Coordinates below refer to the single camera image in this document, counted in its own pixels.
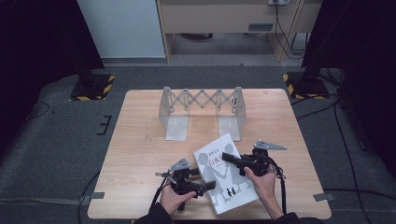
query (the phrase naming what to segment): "yellow and black hazard tape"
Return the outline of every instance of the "yellow and black hazard tape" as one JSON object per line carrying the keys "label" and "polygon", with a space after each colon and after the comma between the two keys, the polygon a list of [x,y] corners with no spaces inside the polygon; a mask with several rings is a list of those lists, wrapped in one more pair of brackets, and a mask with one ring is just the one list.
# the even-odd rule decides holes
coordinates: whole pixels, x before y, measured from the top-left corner
{"label": "yellow and black hazard tape", "polygon": [[289,95],[291,97],[291,99],[326,99],[328,98],[328,94],[326,95],[319,95],[319,94],[297,94],[294,91],[293,85],[290,82],[289,76],[288,74],[283,74],[283,80],[286,83],[286,86],[288,88],[289,91]]}
{"label": "yellow and black hazard tape", "polygon": [[76,97],[70,97],[70,100],[71,101],[104,100],[107,97],[108,92],[111,89],[111,86],[113,85],[113,80],[114,80],[115,77],[116,76],[111,75],[108,78],[108,82],[107,82],[107,84],[106,84],[106,86],[105,86],[105,88],[103,90],[103,93],[101,95],[96,95],[96,96],[84,96],[84,95],[81,95],[81,96],[76,96]]}

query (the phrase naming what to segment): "booklet cover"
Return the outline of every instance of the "booklet cover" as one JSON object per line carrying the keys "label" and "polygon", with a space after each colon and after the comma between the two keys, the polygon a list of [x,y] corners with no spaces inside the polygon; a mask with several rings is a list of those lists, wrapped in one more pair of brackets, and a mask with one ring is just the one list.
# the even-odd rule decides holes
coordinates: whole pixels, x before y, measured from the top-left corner
{"label": "booklet cover", "polygon": [[259,198],[251,180],[221,158],[223,152],[240,158],[228,133],[193,153],[202,179],[206,183],[216,181],[216,187],[207,194],[217,215]]}

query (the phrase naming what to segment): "power outlet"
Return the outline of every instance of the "power outlet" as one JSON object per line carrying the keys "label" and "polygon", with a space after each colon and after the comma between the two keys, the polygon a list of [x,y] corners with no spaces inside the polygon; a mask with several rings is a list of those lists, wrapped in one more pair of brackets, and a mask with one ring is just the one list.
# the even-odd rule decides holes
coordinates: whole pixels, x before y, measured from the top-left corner
{"label": "power outlet", "polygon": [[290,0],[268,0],[269,6],[279,5],[279,6],[287,6],[290,4]]}

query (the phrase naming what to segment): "person's right hand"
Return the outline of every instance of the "person's right hand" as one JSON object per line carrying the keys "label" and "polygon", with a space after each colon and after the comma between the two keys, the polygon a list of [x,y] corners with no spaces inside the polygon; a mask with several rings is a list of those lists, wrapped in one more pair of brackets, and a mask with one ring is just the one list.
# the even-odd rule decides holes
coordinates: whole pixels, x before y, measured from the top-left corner
{"label": "person's right hand", "polygon": [[275,196],[275,171],[269,169],[268,173],[263,176],[254,175],[253,171],[248,167],[245,167],[244,171],[247,177],[253,182],[256,193],[259,195],[260,201],[267,209],[271,218],[277,220],[279,217],[282,217],[284,214]]}

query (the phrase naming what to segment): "gray carpet floor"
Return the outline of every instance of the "gray carpet floor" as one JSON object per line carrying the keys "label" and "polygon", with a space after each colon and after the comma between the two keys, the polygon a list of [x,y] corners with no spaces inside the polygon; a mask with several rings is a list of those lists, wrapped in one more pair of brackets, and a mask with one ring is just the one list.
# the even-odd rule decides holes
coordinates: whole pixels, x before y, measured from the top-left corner
{"label": "gray carpet floor", "polygon": [[[3,200],[0,203],[0,223],[78,223],[76,205],[5,203],[4,199],[78,202],[102,166],[128,90],[161,90],[163,86],[171,89],[241,86],[243,89],[285,90],[282,75],[299,68],[114,66],[106,70],[116,78],[105,100],[69,101],[78,76],[66,77],[42,90],[30,118],[22,125],[11,145],[10,154],[0,166],[0,199]],[[326,85],[330,93],[336,93],[334,85],[327,82]],[[360,189],[373,191],[361,191],[361,203],[371,222],[396,223],[396,180],[387,173],[375,152],[361,150],[360,140],[345,109],[339,105],[332,106],[337,99],[336,95],[325,100],[290,99],[322,187],[335,197],[329,202],[332,217],[324,223],[369,223],[354,190],[353,172]],[[327,110],[305,116],[328,106]],[[101,123],[107,122],[106,116],[112,118],[107,132],[98,135],[104,130]],[[88,186],[86,195],[93,192],[95,183],[93,180]],[[81,223],[131,223],[131,220],[92,220],[87,217],[87,209],[87,205],[81,207]]]}

